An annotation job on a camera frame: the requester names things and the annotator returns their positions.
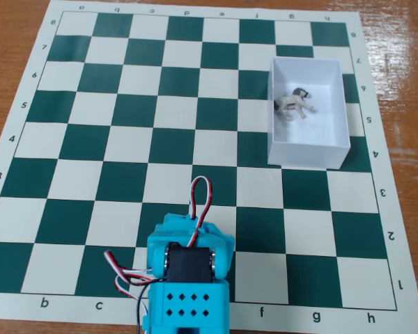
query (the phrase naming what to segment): blue robot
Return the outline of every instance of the blue robot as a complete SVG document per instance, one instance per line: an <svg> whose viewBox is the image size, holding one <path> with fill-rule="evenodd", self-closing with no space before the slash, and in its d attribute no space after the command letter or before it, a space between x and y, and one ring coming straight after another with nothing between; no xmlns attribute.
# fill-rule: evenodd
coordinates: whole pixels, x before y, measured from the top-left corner
<svg viewBox="0 0 418 334"><path fill-rule="evenodd" d="M235 239L197 219L167 214L147 241L147 267L163 281L150 286L148 334L229 334L229 284Z"/></svg>

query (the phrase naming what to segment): red and white wire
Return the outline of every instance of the red and white wire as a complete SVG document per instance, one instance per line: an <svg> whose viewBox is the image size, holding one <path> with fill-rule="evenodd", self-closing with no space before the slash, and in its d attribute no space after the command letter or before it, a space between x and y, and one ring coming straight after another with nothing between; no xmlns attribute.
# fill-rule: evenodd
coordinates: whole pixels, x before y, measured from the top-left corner
<svg viewBox="0 0 418 334"><path fill-rule="evenodd" d="M190 197L190 207L192 208L190 218L194 220L196 218L196 205L195 205L195 186L198 183L199 180L205 180L206 181L206 187L207 187L207 193L206 193L206 203L204 205L203 212L201 213L200 217L198 218L198 221L196 222L195 231L192 233L192 236L189 240L189 243L187 243L187 247L193 247L193 245L196 242L196 238L198 238L198 230L203 225L204 217L209 211L210 204L212 202L212 183L206 176L197 176L194 178L192 183L190 184L189 189L189 197Z"/></svg>
<svg viewBox="0 0 418 334"><path fill-rule="evenodd" d="M118 263L116 262L113 254L111 253L110 250L107 250L104 252L104 257L105 259L108 261L108 263L110 264L110 266L112 267L112 269L116 272L116 277L114 280L114 285L116 287L116 289L121 292L122 294L129 296L135 300L138 300L139 297L132 294L131 292L127 291L126 289L124 289L121 284L119 283L119 278L121 280L123 280L124 282L126 282L127 284L130 285L136 285L136 286L140 286L140 285L145 285L147 283L149 283L149 281L152 280L151 277L145 276L148 274L148 272L150 272L152 269L127 269L124 267L120 267L118 265ZM141 282L137 282L137 283L133 283L132 279L135 280L140 280ZM143 301L141 301L142 303L142 307L144 309L144 312L147 315L147 307L144 304Z"/></svg>
<svg viewBox="0 0 418 334"><path fill-rule="evenodd" d="M116 289L119 292L121 292L122 294L124 294L126 296L129 296L129 297L131 297L131 298L133 298L135 300L138 300L139 299L139 296L135 296L133 293L131 293L131 292L127 291L126 289L124 289L121 286L121 284L119 284L118 278L119 278L119 276L116 276L115 279L114 279L114 286L116 287ZM145 314L147 315L147 307L146 307L146 304L144 304L143 301L141 301L141 304L142 304L142 308L144 309Z"/></svg>

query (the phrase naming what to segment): chessboard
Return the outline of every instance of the chessboard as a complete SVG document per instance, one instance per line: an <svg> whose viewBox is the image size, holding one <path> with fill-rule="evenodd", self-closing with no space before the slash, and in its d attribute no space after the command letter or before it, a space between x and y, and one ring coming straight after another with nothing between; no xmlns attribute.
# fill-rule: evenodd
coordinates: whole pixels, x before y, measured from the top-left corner
<svg viewBox="0 0 418 334"><path fill-rule="evenodd" d="M340 170L268 165L274 56L341 61ZM103 253L144 268L197 175L236 240L232 329L418 333L357 13L76 1L50 3L0 139L0 318L134 324Z"/></svg>

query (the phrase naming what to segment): white box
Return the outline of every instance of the white box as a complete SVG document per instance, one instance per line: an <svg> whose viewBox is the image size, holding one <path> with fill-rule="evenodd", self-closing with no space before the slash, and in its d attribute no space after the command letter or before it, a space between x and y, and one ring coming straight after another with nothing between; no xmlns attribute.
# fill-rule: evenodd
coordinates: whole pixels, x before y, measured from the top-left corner
<svg viewBox="0 0 418 334"><path fill-rule="evenodd" d="M314 111L296 110L294 120L274 111L274 101L303 88ZM268 79L268 163L288 167L340 169L350 150L341 64L313 58L274 57Z"/></svg>

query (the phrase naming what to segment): horse figurine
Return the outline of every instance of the horse figurine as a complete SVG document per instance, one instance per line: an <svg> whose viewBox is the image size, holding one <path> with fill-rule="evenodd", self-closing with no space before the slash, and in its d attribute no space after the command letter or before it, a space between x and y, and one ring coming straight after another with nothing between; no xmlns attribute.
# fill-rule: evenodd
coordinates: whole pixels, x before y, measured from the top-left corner
<svg viewBox="0 0 418 334"><path fill-rule="evenodd" d="M274 109L281 112L287 121L292 121L294 118L289 114L290 110L295 109L301 118L306 118L307 115L302 111L302 107L313 111L314 107L310 106L304 101L304 98L309 99L311 94L303 88L296 88L291 96L283 96L274 101Z"/></svg>

